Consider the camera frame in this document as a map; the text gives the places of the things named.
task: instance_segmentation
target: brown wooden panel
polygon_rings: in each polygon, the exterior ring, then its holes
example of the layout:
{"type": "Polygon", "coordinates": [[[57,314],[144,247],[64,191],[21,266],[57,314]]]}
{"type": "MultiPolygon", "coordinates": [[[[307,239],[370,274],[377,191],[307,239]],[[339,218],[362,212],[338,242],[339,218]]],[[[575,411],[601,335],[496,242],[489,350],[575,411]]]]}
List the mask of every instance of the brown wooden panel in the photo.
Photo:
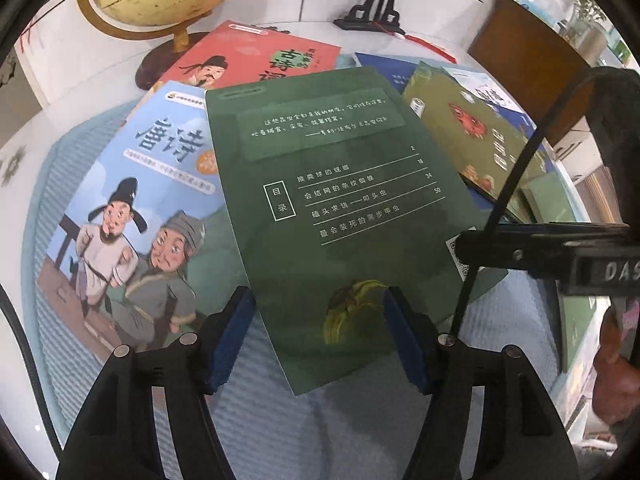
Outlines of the brown wooden panel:
{"type": "MultiPolygon", "coordinates": [[[[589,65],[546,23],[513,0],[494,0],[494,9],[469,49],[540,123],[552,104],[589,65]]],[[[585,114],[591,88],[572,99],[547,140],[554,145],[585,114]]]]}

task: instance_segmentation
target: qr code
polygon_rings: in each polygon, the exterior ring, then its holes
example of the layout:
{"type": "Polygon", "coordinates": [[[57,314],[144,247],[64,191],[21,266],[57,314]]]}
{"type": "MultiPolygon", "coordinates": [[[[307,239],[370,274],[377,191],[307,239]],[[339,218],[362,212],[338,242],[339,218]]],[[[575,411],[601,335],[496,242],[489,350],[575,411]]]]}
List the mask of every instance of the qr code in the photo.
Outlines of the qr code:
{"type": "MultiPolygon", "coordinates": [[[[475,231],[476,228],[472,227],[471,229],[469,229],[470,231],[475,231]]],[[[449,253],[451,254],[451,257],[453,258],[453,262],[456,264],[456,267],[458,268],[458,273],[460,274],[460,279],[464,282],[466,275],[469,272],[469,266],[463,264],[458,257],[456,256],[456,240],[458,239],[460,235],[453,237],[451,240],[447,240],[447,249],[449,250],[449,253]]]]}

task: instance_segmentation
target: bolt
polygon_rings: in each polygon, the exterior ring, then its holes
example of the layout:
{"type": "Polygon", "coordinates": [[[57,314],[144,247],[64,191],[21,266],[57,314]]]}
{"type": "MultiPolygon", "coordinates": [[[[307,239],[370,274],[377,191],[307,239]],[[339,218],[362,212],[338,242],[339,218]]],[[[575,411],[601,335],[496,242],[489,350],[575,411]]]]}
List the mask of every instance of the bolt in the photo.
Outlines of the bolt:
{"type": "Polygon", "coordinates": [[[194,344],[198,340],[198,335],[195,332],[187,332],[180,336],[180,343],[188,346],[194,344]]]}
{"type": "Polygon", "coordinates": [[[504,347],[504,352],[505,352],[505,354],[507,354],[509,357],[511,357],[513,359],[518,359],[522,355],[522,350],[520,350],[520,348],[517,347],[516,345],[507,345],[507,346],[505,346],[504,347]]]}
{"type": "Polygon", "coordinates": [[[124,357],[129,354],[129,347],[127,345],[120,345],[114,351],[113,355],[116,357],[124,357]]]}
{"type": "Polygon", "coordinates": [[[438,336],[438,343],[442,346],[453,346],[456,343],[456,338],[450,334],[440,334],[438,336]]]}

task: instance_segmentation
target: ornate black stand base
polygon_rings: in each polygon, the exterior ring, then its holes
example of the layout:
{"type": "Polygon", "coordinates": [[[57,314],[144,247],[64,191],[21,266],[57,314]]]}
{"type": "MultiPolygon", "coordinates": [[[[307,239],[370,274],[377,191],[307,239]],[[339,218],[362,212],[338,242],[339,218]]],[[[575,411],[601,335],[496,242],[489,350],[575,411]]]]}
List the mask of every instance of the ornate black stand base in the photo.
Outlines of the ornate black stand base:
{"type": "Polygon", "coordinates": [[[372,17],[371,11],[375,1],[366,0],[363,5],[353,6],[344,18],[334,20],[335,25],[343,30],[369,30],[372,32],[388,30],[404,34],[404,30],[400,28],[400,13],[394,9],[396,0],[379,0],[376,12],[372,17]]]}

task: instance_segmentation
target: cartoon man with black hat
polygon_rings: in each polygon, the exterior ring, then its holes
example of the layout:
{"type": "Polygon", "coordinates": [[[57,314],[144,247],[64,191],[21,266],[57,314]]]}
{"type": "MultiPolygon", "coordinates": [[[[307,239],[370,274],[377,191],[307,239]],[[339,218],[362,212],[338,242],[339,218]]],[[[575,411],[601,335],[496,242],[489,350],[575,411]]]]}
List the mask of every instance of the cartoon man with black hat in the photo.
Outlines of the cartoon man with black hat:
{"type": "Polygon", "coordinates": [[[181,66],[182,70],[186,70],[185,74],[192,72],[191,75],[181,81],[181,83],[197,86],[198,88],[204,88],[205,90],[213,90],[215,88],[215,82],[220,79],[227,68],[229,63],[226,62],[224,56],[212,56],[204,63],[197,63],[191,66],[181,66]]]}
{"type": "Polygon", "coordinates": [[[178,211],[159,229],[149,254],[140,254],[122,302],[107,300],[105,310],[123,343],[146,346],[156,335],[156,322],[172,304],[170,330],[196,317],[196,295],[185,279],[189,258],[202,248],[204,222],[178,211]]]}
{"type": "Polygon", "coordinates": [[[140,233],[146,231],[145,219],[133,209],[137,192],[138,181],[125,178],[107,204],[89,213],[89,222],[102,213],[102,224],[85,224],[80,228],[76,239],[79,257],[76,293],[84,316],[90,306],[102,302],[109,285],[123,286],[136,270],[138,255],[122,233],[132,220],[140,233]]]}

